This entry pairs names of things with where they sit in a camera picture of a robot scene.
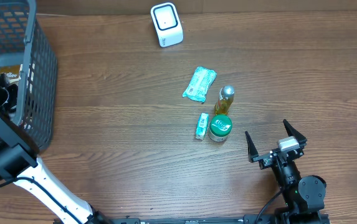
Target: blue-gray plastic crate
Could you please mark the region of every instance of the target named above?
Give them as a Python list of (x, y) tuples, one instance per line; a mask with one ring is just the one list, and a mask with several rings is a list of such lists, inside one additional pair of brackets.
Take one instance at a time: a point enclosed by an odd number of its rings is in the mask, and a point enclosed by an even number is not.
[(40, 149), (52, 138), (57, 59), (36, 19), (35, 0), (0, 0), (0, 67), (22, 65), (12, 121)]

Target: wooden table surface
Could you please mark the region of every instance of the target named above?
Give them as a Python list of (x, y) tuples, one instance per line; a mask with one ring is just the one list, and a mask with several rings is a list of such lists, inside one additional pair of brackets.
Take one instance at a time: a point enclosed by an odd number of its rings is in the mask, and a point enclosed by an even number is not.
[[(161, 49), (150, 16), (40, 20), (59, 61), (54, 139), (42, 157), (75, 194), (109, 217), (234, 217), (277, 191), (247, 161), (308, 138), (296, 160), (327, 184), (332, 223), (357, 223), (357, 11), (180, 15), (184, 42)], [(197, 66), (217, 78), (204, 104), (182, 98)], [(219, 89), (234, 85), (224, 143), (194, 138)], [(282, 206), (280, 198), (268, 212)], [(0, 189), (0, 223), (52, 223), (24, 190)]]

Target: yellow liquid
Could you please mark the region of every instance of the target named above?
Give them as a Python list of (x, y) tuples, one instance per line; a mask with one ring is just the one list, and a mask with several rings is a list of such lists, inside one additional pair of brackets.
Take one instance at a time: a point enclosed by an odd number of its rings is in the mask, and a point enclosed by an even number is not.
[(225, 98), (225, 99), (221, 99), (221, 100), (218, 99), (218, 102), (214, 106), (214, 113), (216, 115), (219, 115), (219, 114), (227, 115), (228, 109), (231, 106), (233, 101), (234, 101), (234, 97), (230, 97), (228, 99)]

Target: jar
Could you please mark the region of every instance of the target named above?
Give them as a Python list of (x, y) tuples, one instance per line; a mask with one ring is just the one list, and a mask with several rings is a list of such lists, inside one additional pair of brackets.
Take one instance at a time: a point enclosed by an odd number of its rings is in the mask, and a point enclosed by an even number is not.
[(231, 119), (223, 114), (213, 117), (210, 122), (209, 137), (216, 142), (225, 141), (232, 129)]

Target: cable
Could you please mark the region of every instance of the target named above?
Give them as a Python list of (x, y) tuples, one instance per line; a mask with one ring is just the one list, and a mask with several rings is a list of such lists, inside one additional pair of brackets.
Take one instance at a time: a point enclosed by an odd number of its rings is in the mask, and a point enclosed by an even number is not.
[(257, 218), (254, 221), (254, 224), (258, 224), (260, 216), (264, 213), (265, 209), (268, 208), (268, 206), (283, 192), (283, 188), (279, 190), (278, 193), (276, 193), (265, 205), (263, 208), (261, 208), (259, 214), (257, 215)]
[(62, 204), (60, 204), (55, 198), (54, 196), (52, 196), (48, 190), (46, 190), (43, 186), (41, 186), (41, 184), (39, 184), (37, 181), (35, 181), (34, 179), (32, 178), (28, 178), (28, 177), (17, 177), (15, 179), (11, 179), (11, 180), (8, 180), (8, 181), (5, 181), (4, 183), (0, 184), (0, 188), (1, 187), (4, 187), (4, 186), (7, 186), (15, 181), (18, 181), (18, 180), (26, 180), (26, 181), (29, 181), (30, 183), (32, 184), (35, 184), (38, 188), (40, 188), (53, 202), (55, 202), (55, 204), (57, 204), (60, 209), (62, 209), (65, 213), (67, 213), (68, 215), (70, 215), (78, 224), (83, 224), (82, 222), (80, 222), (80, 220), (74, 216), (69, 210), (67, 210), (66, 207), (64, 207)]

